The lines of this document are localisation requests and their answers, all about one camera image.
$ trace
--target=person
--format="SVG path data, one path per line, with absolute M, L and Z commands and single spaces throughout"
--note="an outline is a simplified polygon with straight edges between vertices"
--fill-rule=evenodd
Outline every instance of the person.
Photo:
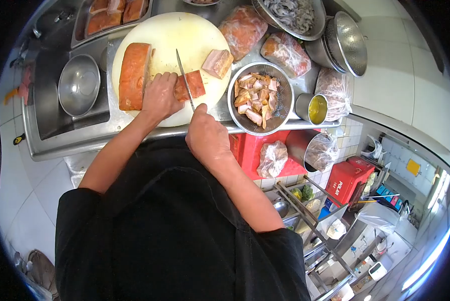
M 176 73 L 60 198 L 62 300 L 310 300 L 301 237 L 246 176 L 227 129 L 201 104 L 188 134 L 144 143 L 184 107 Z

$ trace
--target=black apron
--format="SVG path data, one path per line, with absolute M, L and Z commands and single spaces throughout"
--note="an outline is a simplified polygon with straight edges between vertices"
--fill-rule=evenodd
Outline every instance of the black apron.
M 160 158 L 146 160 L 146 157 Z M 196 180 L 196 185 L 208 188 L 206 199 L 235 227 L 235 298 L 253 300 L 252 233 L 225 189 L 192 155 L 183 137 L 173 137 L 141 145 L 128 161 L 115 183 L 103 196 L 97 208 L 94 226 L 101 235 L 96 253 L 101 264 L 97 271 L 97 284 L 103 300 L 113 300 L 111 266 L 111 238 L 113 218 L 128 206 L 141 200 L 141 196 L 167 172 L 184 172 Z

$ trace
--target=green vegetable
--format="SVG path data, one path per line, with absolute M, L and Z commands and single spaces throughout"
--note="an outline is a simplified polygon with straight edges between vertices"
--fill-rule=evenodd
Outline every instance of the green vegetable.
M 303 190 L 302 190 L 302 202 L 306 202 L 308 200 L 310 200 L 313 196 L 313 190 L 312 187 L 305 185 L 303 186 Z
M 291 193 L 297 197 L 297 199 L 301 200 L 302 199 L 302 192 L 300 191 L 300 189 L 298 188 L 294 188 L 292 189 Z

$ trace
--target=stainless steel counter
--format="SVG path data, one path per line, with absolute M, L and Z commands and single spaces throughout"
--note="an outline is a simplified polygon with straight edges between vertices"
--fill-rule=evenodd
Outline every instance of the stainless steel counter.
M 217 26 L 235 6 L 242 4 L 249 4 L 249 2 L 246 0 L 223 0 L 221 3 L 216 5 L 197 7 L 186 4 L 181 0 L 156 1 L 152 7 L 152 15 L 176 11 L 189 12 L 200 15 Z M 270 26 L 269 31 L 274 32 L 276 30 Z M 27 137 L 26 141 L 33 160 L 49 160 L 57 157 L 70 156 L 77 153 L 99 150 L 103 148 L 103 146 L 114 135 L 119 133 L 121 129 L 132 121 L 132 117 L 130 115 L 118 109 L 118 99 L 111 84 L 110 72 L 114 55 L 126 32 L 127 31 L 125 30 L 121 34 L 116 33 L 108 37 L 106 81 L 108 88 L 110 118 L 107 122 L 71 130 L 48 139 L 41 140 L 36 122 L 36 112 L 32 105 L 33 102 L 31 102 L 31 105 L 23 106 L 24 129 Z M 232 76 L 234 72 L 248 63 L 265 61 L 259 53 L 264 41 L 265 38 L 263 38 L 240 62 L 232 65 Z M 295 97 L 298 97 L 301 93 L 314 92 L 319 70 L 320 67 L 313 63 L 312 69 L 305 76 L 292 80 Z M 243 133 L 243 131 L 232 121 L 230 112 L 228 111 L 226 94 L 227 92 L 225 91 L 217 105 L 209 108 L 209 114 L 215 117 L 216 120 L 220 121 L 228 129 L 229 133 Z M 282 126 L 281 130 L 317 128 L 317 126 L 313 126 L 310 122 L 300 119 L 295 112 L 291 112 L 290 114 L 290 119 L 285 125 Z M 337 127 L 340 125 L 340 122 L 341 120 L 326 122 L 319 127 Z M 170 128 L 158 127 L 151 131 L 145 140 L 159 139 L 176 135 L 186 135 L 187 130 L 188 125 Z

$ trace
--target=hand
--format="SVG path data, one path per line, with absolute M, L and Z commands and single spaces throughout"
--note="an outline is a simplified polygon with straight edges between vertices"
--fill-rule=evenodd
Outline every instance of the hand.
M 148 81 L 144 89 L 142 112 L 148 117 L 162 121 L 180 111 L 184 103 L 180 103 L 174 95 L 175 84 L 178 79 L 176 73 L 157 73 L 153 81 Z
M 193 113 L 185 140 L 195 158 L 209 170 L 223 160 L 235 160 L 228 130 L 207 114 L 206 104 L 199 105 Z

